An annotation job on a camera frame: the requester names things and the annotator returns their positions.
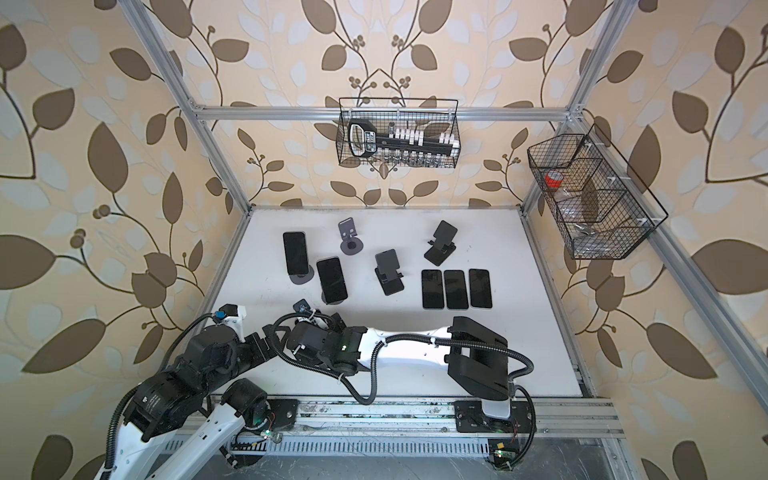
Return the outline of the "grey round stand middle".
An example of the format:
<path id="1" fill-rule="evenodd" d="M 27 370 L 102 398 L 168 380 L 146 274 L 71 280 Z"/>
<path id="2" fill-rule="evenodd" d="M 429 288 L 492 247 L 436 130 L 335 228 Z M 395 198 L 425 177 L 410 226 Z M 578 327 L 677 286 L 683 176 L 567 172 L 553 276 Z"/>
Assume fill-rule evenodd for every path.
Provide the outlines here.
<path id="1" fill-rule="evenodd" d="M 322 300 L 322 301 L 324 302 L 324 304 L 326 304 L 326 305 L 339 305 L 339 304 L 343 303 L 343 301 L 344 301 L 344 300 L 338 300 L 338 301 L 330 301 L 330 300 L 328 300 L 328 299 L 326 298 L 326 296 L 325 296 L 325 294 L 324 294 L 324 293 L 321 293 L 321 300 Z"/>

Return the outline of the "black phone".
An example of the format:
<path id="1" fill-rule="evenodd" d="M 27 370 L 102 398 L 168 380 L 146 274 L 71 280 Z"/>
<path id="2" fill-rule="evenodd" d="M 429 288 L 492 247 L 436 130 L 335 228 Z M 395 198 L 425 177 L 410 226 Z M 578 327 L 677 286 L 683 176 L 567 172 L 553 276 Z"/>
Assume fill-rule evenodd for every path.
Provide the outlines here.
<path id="1" fill-rule="evenodd" d="M 282 238 L 288 275 L 307 275 L 310 272 L 310 265 L 305 233 L 284 232 Z"/>
<path id="2" fill-rule="evenodd" d="M 322 293 L 330 301 L 346 300 L 347 286 L 338 257 L 327 258 L 316 262 Z"/>
<path id="3" fill-rule="evenodd" d="M 485 269 L 469 270 L 470 304 L 474 308 L 493 307 L 490 273 Z"/>

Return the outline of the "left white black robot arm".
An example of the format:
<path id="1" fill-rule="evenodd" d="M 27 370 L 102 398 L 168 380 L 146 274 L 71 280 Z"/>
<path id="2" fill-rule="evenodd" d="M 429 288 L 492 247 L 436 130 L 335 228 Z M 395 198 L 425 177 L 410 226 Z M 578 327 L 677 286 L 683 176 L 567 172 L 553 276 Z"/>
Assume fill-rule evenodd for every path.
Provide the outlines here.
<path id="1" fill-rule="evenodd" d="M 118 403 L 107 432 L 98 479 L 191 479 L 243 432 L 272 438 L 276 415 L 266 392 L 244 373 L 275 357 L 257 334 L 245 335 L 244 307 L 226 304 L 196 319 L 211 320 L 176 360 Z"/>

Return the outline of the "grey round stand far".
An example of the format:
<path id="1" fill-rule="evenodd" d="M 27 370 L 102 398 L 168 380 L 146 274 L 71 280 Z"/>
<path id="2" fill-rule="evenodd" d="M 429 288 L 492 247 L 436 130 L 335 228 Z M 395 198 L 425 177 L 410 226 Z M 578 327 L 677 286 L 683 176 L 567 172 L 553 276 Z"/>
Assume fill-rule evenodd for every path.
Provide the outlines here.
<path id="1" fill-rule="evenodd" d="M 341 236 L 341 251 L 347 256 L 353 256 L 360 253 L 364 244 L 359 238 L 354 219 L 348 217 L 338 223 L 338 230 Z"/>

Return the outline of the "black square stand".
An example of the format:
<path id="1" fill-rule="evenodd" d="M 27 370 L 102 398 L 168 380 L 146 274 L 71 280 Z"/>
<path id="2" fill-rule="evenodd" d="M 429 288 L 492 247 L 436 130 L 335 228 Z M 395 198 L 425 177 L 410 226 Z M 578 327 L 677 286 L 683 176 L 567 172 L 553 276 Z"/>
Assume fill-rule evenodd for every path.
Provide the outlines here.
<path id="1" fill-rule="evenodd" d="M 456 250 L 454 238 L 457 233 L 458 229 L 455 226 L 441 220 L 433 234 L 433 239 L 429 241 L 430 248 L 425 252 L 424 258 L 434 266 L 441 266 Z"/>
<path id="2" fill-rule="evenodd" d="M 400 263 L 394 249 L 375 255 L 374 272 L 385 296 L 391 296 L 404 290 L 403 275 L 399 272 Z"/>

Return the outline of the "aluminium rail front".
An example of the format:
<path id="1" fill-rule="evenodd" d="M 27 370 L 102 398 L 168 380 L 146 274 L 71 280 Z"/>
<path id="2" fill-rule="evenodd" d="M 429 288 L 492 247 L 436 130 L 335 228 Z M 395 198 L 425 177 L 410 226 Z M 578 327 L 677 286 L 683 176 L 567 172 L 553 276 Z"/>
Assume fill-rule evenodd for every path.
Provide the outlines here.
<path id="1" fill-rule="evenodd" d="M 346 397 L 299 397 L 287 435 L 331 437 L 458 436 L 452 397 L 384 397 L 360 405 Z M 611 401 L 589 398 L 533 400 L 537 434 L 545 438 L 623 438 Z"/>

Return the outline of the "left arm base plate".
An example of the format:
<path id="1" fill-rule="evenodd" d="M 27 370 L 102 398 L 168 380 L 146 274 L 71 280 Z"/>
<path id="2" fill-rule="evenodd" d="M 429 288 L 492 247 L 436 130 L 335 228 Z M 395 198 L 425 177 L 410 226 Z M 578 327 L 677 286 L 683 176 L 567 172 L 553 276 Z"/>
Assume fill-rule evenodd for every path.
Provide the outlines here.
<path id="1" fill-rule="evenodd" d="M 267 399 L 246 416 L 244 429 L 251 432 L 289 429 L 297 420 L 298 406 L 298 399 Z"/>

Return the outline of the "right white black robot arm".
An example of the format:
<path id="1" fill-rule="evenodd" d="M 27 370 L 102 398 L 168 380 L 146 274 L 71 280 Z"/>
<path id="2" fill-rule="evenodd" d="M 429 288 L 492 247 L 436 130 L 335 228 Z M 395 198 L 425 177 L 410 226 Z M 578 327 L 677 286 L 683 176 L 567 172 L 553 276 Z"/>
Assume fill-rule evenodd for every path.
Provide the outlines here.
<path id="1" fill-rule="evenodd" d="M 360 405 L 379 393 L 385 366 L 429 366 L 446 373 L 463 391 L 481 400 L 485 416 L 501 405 L 511 415 L 517 392 L 532 405 L 530 393 L 516 380 L 534 372 L 534 362 L 511 349 L 500 334 L 466 316 L 424 332 L 388 332 L 349 326 L 334 313 L 301 307 L 263 327 L 266 342 L 285 363 L 335 379 Z"/>

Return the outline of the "grey round stand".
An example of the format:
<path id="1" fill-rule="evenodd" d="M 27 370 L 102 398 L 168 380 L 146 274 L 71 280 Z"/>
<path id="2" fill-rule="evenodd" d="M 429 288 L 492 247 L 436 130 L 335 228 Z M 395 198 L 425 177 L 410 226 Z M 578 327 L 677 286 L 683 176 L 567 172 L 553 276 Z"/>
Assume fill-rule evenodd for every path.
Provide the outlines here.
<path id="1" fill-rule="evenodd" d="M 309 283 L 315 276 L 315 270 L 312 267 L 309 267 L 309 270 L 306 274 L 295 274 L 290 275 L 289 280 L 294 285 L 304 285 Z"/>
<path id="2" fill-rule="evenodd" d="M 326 296 L 325 296 L 325 294 L 324 294 L 324 293 L 321 293 L 321 300 L 322 300 L 322 301 L 324 302 L 324 304 L 326 304 L 326 305 L 339 305 L 339 304 L 343 303 L 343 301 L 344 301 L 344 300 L 338 300 L 338 301 L 330 301 L 330 300 L 328 300 L 328 299 L 326 298 Z"/>
<path id="3" fill-rule="evenodd" d="M 364 244 L 359 238 L 354 219 L 348 217 L 338 223 L 338 230 L 341 236 L 341 251 L 347 256 L 353 256 L 360 253 Z"/>

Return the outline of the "grey round stand left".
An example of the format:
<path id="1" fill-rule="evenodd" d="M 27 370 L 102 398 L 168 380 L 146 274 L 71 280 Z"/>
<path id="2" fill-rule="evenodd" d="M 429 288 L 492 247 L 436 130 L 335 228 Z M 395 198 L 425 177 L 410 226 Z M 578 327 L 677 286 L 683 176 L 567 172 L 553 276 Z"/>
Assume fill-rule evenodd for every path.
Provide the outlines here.
<path id="1" fill-rule="evenodd" d="M 295 274 L 290 275 L 289 280 L 294 285 L 304 285 L 309 283 L 315 276 L 315 270 L 312 267 L 309 267 L 309 270 L 306 274 Z"/>

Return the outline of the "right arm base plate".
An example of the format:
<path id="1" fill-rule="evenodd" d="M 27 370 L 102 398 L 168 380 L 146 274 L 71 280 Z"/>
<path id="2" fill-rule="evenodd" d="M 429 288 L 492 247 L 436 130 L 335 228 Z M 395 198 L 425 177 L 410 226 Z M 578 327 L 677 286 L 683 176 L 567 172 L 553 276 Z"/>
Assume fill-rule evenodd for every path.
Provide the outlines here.
<path id="1" fill-rule="evenodd" d="M 453 407 L 459 433 L 513 434 L 530 433 L 532 430 L 531 409 L 526 401 L 511 401 L 507 419 L 486 415 L 479 400 L 457 400 Z"/>

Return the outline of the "black tool with vials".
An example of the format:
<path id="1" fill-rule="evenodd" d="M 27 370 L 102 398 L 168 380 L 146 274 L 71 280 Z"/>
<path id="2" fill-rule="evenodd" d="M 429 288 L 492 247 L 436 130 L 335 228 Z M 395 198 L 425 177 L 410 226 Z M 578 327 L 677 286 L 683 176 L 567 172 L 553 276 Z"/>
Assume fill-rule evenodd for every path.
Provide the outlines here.
<path id="1" fill-rule="evenodd" d="M 404 157 L 458 157 L 460 142 L 442 132 L 437 140 L 426 136 L 424 130 L 396 127 L 394 123 L 379 133 L 368 120 L 352 120 L 346 130 L 346 142 L 355 157 L 368 158 L 380 155 L 382 158 Z"/>

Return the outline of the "black phone stand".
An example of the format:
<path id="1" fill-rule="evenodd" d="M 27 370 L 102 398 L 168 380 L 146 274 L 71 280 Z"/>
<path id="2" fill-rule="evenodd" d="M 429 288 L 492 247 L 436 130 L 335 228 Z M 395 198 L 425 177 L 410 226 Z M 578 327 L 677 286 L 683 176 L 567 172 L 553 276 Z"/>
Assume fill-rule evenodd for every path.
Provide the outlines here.
<path id="1" fill-rule="evenodd" d="M 422 270 L 421 288 L 424 309 L 437 310 L 445 307 L 443 276 L 440 270 Z"/>
<path id="2" fill-rule="evenodd" d="M 443 272 L 446 306 L 451 310 L 467 310 L 469 299 L 465 273 L 462 270 L 445 270 Z"/>

